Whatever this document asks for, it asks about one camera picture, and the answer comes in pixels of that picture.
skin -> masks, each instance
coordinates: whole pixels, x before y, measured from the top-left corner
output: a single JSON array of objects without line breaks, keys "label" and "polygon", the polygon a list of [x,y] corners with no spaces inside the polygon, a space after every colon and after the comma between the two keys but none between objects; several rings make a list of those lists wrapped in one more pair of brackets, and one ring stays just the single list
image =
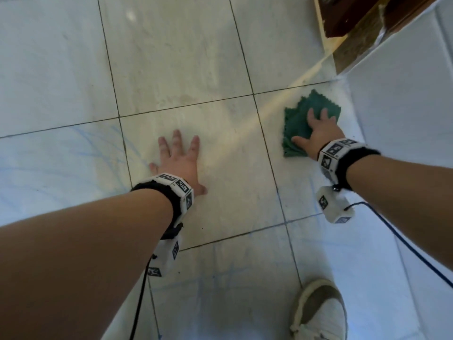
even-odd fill
[{"label": "skin", "polygon": [[[153,174],[183,177],[195,191],[200,138],[184,154],[181,133]],[[173,208],[142,189],[0,227],[2,339],[100,339],[170,225]]]},{"label": "skin", "polygon": [[[327,110],[308,114],[309,139],[292,138],[316,160],[328,142],[344,138]],[[153,174],[198,182],[200,139],[184,154],[159,138],[162,165]],[[347,180],[411,240],[453,268],[453,170],[367,156]],[[25,219],[0,228],[0,330],[5,339],[99,339],[137,282],[173,215],[160,192],[139,190]]]},{"label": "skin", "polygon": [[[328,142],[345,137],[335,117],[328,119],[327,109],[321,111],[320,119],[310,110],[307,121],[313,129],[311,137],[296,136],[292,141],[313,160]],[[452,169],[369,155],[349,167],[346,179],[402,233],[453,269]]]}]

white tile floor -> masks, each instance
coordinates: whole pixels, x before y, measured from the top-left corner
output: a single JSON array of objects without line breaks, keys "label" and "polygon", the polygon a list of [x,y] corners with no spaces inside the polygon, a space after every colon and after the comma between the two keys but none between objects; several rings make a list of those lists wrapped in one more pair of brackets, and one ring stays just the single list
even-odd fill
[{"label": "white tile floor", "polygon": [[[283,158],[283,109],[312,88],[362,139],[342,81],[287,89],[334,76],[312,0],[0,0],[0,42],[1,224],[123,193],[158,136],[201,136],[209,195],[137,340],[285,339],[316,276],[341,287],[350,339],[423,337],[393,236],[366,210],[326,224],[316,165]],[[104,340],[128,338],[138,289]]]}]

white sneaker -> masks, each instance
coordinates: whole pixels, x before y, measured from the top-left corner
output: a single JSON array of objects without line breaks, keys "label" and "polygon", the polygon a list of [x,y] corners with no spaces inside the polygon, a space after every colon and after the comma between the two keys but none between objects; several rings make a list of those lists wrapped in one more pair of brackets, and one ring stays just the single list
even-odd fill
[{"label": "white sneaker", "polygon": [[330,280],[311,282],[300,293],[290,326],[296,340],[346,340],[348,322],[340,291]]}]

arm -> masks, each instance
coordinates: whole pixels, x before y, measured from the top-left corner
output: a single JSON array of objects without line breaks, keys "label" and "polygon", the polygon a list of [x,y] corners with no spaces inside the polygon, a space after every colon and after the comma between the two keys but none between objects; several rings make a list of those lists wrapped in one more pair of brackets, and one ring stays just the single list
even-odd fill
[{"label": "arm", "polygon": [[[293,137],[316,160],[320,149],[344,138],[334,117],[308,114],[310,139]],[[453,269],[453,170],[369,155],[351,165],[346,178],[353,190],[372,204],[424,251]]]},{"label": "arm", "polygon": [[[159,138],[154,174],[198,183],[199,138],[184,155]],[[141,189],[0,228],[0,329],[5,339],[100,339],[170,224],[160,192]]]}]

green microfiber towel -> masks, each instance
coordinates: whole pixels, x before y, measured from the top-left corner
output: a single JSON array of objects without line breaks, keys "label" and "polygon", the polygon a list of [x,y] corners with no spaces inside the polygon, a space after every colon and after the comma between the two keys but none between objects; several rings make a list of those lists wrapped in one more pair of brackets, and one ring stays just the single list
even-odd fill
[{"label": "green microfiber towel", "polygon": [[283,151],[284,157],[307,156],[305,150],[298,148],[291,142],[293,136],[310,138],[312,129],[307,123],[307,113],[310,108],[314,110],[314,116],[319,119],[321,110],[327,108],[329,118],[333,115],[338,117],[341,107],[334,104],[324,95],[312,90],[309,97],[302,97],[296,108],[285,108],[285,129],[283,130]]}]

